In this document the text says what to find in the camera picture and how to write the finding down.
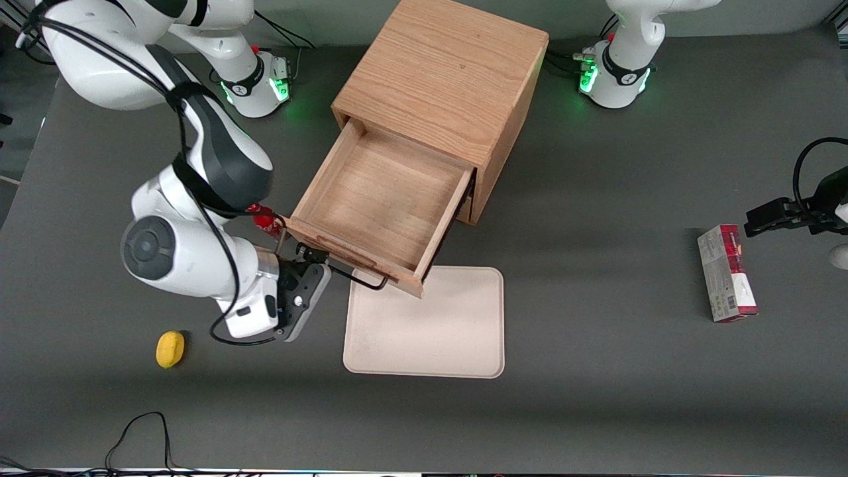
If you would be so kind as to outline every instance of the cabinet top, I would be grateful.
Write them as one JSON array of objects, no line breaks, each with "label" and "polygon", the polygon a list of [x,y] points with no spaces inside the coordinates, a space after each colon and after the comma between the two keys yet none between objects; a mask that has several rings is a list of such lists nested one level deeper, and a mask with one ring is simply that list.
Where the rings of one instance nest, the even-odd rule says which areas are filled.
[{"label": "cabinet top", "polygon": [[547,44],[460,3],[402,0],[332,107],[484,166]]}]

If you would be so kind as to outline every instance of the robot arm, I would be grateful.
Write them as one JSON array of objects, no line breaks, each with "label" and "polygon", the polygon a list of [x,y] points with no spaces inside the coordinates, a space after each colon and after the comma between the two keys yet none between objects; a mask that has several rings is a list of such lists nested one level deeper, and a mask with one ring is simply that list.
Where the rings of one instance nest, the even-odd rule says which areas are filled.
[{"label": "robot arm", "polygon": [[[66,0],[48,9],[45,18],[105,42],[140,64],[145,74],[168,91],[198,82],[162,47],[145,45],[133,20],[114,0]],[[63,76],[83,98],[111,109],[140,109],[165,101],[161,91],[116,64],[114,56],[106,58],[50,26],[43,28],[43,35]],[[284,340],[293,340],[310,304],[326,286],[329,270],[323,264],[309,264],[314,275],[312,292],[298,296],[298,313],[287,312],[287,317],[299,319],[281,323],[278,309],[287,307],[283,301],[293,300],[289,292],[298,292],[298,277],[284,293],[278,283],[291,283],[296,271],[284,265],[285,279],[281,279],[276,255],[243,238],[230,237],[222,229],[229,219],[211,211],[204,213],[195,201],[216,209],[244,211],[270,192],[271,161],[215,99],[187,95],[182,106],[198,138],[188,157],[177,157],[133,194],[136,220],[125,232],[121,251],[126,269],[144,283],[166,291],[214,298],[222,311],[230,311],[224,320],[235,338],[276,329],[286,335]],[[304,268],[300,271],[303,277]]]},{"label": "robot arm", "polygon": [[630,105],[644,90],[650,61],[666,38],[660,15],[693,12],[722,0],[606,0],[618,15],[615,39],[584,48],[575,59],[587,61],[580,92],[611,109]]},{"label": "robot arm", "polygon": [[170,32],[197,49],[220,76],[239,114],[266,116],[288,100],[286,59],[255,52],[238,30],[254,17],[253,0],[117,1],[135,21],[142,44]]}]

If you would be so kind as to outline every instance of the green light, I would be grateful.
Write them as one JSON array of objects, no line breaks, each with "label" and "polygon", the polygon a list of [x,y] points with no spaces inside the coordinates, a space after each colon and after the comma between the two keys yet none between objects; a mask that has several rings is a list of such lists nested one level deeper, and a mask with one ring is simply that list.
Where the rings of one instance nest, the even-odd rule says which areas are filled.
[{"label": "green light", "polygon": [[583,76],[580,78],[580,89],[583,90],[584,93],[589,93],[592,91],[592,87],[594,86],[594,80],[598,77],[598,66],[592,65],[588,70],[583,72]]},{"label": "green light", "polygon": [[230,92],[229,92],[229,91],[227,91],[226,86],[224,86],[224,82],[223,82],[223,81],[220,83],[220,87],[221,87],[221,89],[223,89],[223,90],[224,90],[224,94],[226,95],[226,101],[227,101],[227,103],[232,104],[232,98],[230,98]]},{"label": "green light", "polygon": [[271,89],[274,90],[274,94],[276,95],[276,98],[281,103],[288,99],[288,81],[286,81],[286,80],[275,80],[274,78],[268,78],[268,84],[271,85]]},{"label": "green light", "polygon": [[644,91],[645,84],[648,82],[648,76],[650,76],[650,68],[644,73],[644,79],[642,80],[642,86],[639,87],[639,92]]}]

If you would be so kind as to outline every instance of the red bottle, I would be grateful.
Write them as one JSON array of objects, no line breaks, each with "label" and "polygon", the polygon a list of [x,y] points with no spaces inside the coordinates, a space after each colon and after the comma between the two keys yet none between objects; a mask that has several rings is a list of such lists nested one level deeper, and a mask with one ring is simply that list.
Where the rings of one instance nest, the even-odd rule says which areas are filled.
[{"label": "red bottle", "polygon": [[274,240],[280,239],[284,225],[280,219],[272,215],[274,214],[274,211],[270,207],[265,207],[262,204],[253,204],[248,207],[248,212],[262,212],[263,214],[268,214],[253,216],[254,223],[256,224],[256,227],[261,228],[263,232],[270,235],[274,238]]}]

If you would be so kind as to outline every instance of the drawer handle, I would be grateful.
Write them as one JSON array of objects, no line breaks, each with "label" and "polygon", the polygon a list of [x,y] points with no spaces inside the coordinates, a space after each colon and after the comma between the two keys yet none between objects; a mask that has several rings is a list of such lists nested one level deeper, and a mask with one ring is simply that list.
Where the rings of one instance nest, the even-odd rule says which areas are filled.
[{"label": "drawer handle", "polygon": [[366,288],[368,288],[368,289],[372,289],[372,290],[374,290],[374,291],[380,291],[380,290],[384,289],[384,288],[386,287],[386,283],[388,283],[388,278],[383,277],[383,278],[382,278],[382,281],[380,282],[380,284],[379,284],[379,285],[372,285],[372,284],[370,284],[370,283],[367,283],[367,282],[364,282],[364,281],[360,280],[360,279],[359,279],[359,278],[357,278],[357,277],[354,277],[354,276],[353,276],[353,275],[351,275],[350,273],[347,273],[347,272],[345,272],[345,271],[343,271],[343,270],[339,270],[338,268],[336,268],[336,267],[334,267],[334,266],[332,266],[332,265],[330,265],[330,264],[327,264],[327,266],[328,266],[328,267],[330,267],[330,270],[332,270],[334,273],[338,273],[339,275],[341,275],[341,276],[343,276],[343,277],[347,278],[347,279],[348,279],[348,280],[350,280],[351,282],[356,282],[356,283],[358,283],[358,284],[360,284],[360,285],[362,285],[362,286],[364,286],[364,287],[366,287]]}]

